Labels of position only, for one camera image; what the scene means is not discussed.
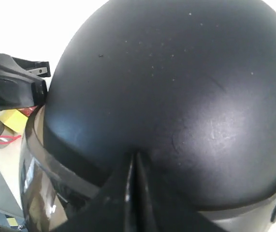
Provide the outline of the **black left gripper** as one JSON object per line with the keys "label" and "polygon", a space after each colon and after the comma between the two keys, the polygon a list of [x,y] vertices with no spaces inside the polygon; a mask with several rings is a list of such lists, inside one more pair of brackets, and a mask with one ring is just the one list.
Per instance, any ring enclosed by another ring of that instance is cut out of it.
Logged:
{"label": "black left gripper", "polygon": [[0,53],[0,111],[42,105],[50,77],[47,61],[30,61]]}

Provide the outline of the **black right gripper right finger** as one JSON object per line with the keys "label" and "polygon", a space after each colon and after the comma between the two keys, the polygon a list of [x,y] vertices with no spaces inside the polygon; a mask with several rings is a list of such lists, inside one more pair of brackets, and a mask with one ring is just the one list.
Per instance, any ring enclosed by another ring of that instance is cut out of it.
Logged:
{"label": "black right gripper right finger", "polygon": [[136,153],[128,173],[128,225],[134,232],[220,232],[159,176],[151,162]]}

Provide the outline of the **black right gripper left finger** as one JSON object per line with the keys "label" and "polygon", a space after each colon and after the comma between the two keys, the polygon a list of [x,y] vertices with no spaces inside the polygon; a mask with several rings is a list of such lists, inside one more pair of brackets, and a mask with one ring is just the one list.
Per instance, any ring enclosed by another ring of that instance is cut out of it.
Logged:
{"label": "black right gripper left finger", "polygon": [[134,232],[135,155],[125,155],[99,193],[56,232]]}

